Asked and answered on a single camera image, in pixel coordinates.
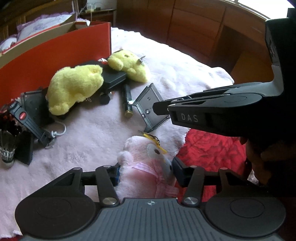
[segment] pink bow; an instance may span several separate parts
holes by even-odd
[[[177,197],[179,189],[165,183],[165,179],[163,177],[163,170],[157,160],[153,160],[152,163],[154,165],[154,169],[143,162],[139,162],[133,168],[150,173],[156,177],[157,187],[155,198],[163,198],[165,196]]]

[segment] red blanket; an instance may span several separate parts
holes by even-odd
[[[188,132],[186,143],[177,156],[187,166],[202,166],[207,171],[215,172],[220,167],[227,167],[240,175],[244,171],[246,159],[245,147],[240,144],[238,138],[224,137],[193,129]],[[185,188],[180,188],[180,190],[179,198],[182,198]],[[202,201],[207,201],[214,194],[214,186],[205,187]],[[19,237],[1,239],[1,241],[18,240]]]

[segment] stuffed animal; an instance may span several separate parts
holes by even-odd
[[[146,83],[150,78],[150,71],[142,58],[127,50],[119,50],[111,54],[108,65],[117,71],[124,71],[134,81]]]
[[[119,153],[119,184],[116,193],[124,198],[177,197],[171,161],[154,140],[142,136],[127,139]]]
[[[47,100],[53,115],[64,115],[75,104],[92,96],[103,84],[99,65],[64,67],[52,77]]]

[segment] keychain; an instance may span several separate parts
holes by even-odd
[[[149,140],[152,140],[157,145],[157,147],[163,152],[163,154],[167,153],[167,151],[160,146],[160,141],[156,136],[153,136],[143,131],[139,131],[139,133],[143,134],[143,136],[148,138]]]

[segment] red box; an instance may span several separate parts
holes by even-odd
[[[46,88],[65,66],[111,55],[111,25],[105,22],[65,23],[8,49],[0,56],[0,107],[22,92]]]

